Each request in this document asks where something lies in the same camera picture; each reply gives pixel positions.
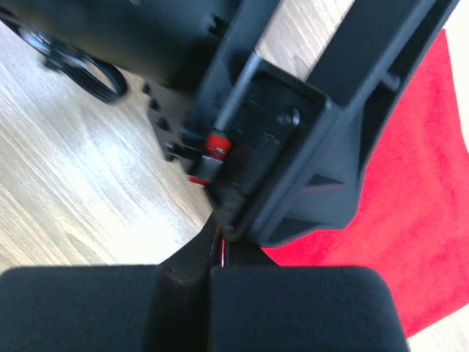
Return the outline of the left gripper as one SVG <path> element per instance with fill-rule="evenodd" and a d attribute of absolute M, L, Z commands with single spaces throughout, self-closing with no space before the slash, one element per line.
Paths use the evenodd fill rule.
<path fill-rule="evenodd" d="M 306 80 L 255 46 L 277 1 L 239 1 L 189 91 L 149 83 L 168 161 L 202 184 L 229 241 L 280 246 L 355 216 L 382 129 L 455 1 L 355 1 Z"/>

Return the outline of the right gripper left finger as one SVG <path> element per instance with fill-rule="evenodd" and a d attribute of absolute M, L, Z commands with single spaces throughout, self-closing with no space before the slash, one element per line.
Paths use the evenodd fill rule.
<path fill-rule="evenodd" d="M 31 266 L 1 275 L 3 351 L 205 351 L 220 231 L 158 265 Z"/>

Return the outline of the red t-shirt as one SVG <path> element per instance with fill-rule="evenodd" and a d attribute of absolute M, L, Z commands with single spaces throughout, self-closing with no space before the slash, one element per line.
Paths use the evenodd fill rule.
<path fill-rule="evenodd" d="M 267 255 L 282 266 L 362 265 L 389 285 L 407 336 L 468 303 L 468 151 L 445 32 L 370 159 L 356 217 Z"/>

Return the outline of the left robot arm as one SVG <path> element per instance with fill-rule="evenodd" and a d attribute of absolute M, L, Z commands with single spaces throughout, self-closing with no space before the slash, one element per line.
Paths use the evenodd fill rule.
<path fill-rule="evenodd" d="M 455 1 L 355 1 L 306 80 L 256 44 L 277 1 L 3 1 L 1 21 L 98 100 L 145 79 L 167 161 L 229 241 L 276 247 L 355 216 L 382 129 Z"/>

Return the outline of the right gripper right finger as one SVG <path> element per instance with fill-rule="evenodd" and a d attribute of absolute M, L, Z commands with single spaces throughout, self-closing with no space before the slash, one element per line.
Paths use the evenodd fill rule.
<path fill-rule="evenodd" d="M 407 351 L 391 290 L 356 265 L 282 267 L 256 247 L 210 244 L 211 351 Z"/>

